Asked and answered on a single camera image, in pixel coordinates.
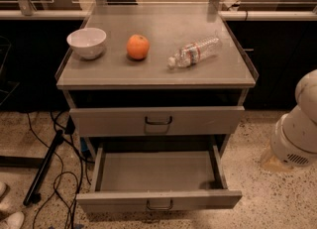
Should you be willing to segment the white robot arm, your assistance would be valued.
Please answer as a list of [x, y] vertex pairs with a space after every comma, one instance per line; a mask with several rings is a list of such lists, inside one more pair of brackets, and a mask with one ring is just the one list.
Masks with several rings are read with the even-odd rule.
[[317, 161], [317, 70], [305, 74], [295, 88], [296, 106], [273, 126], [261, 166], [290, 172]]

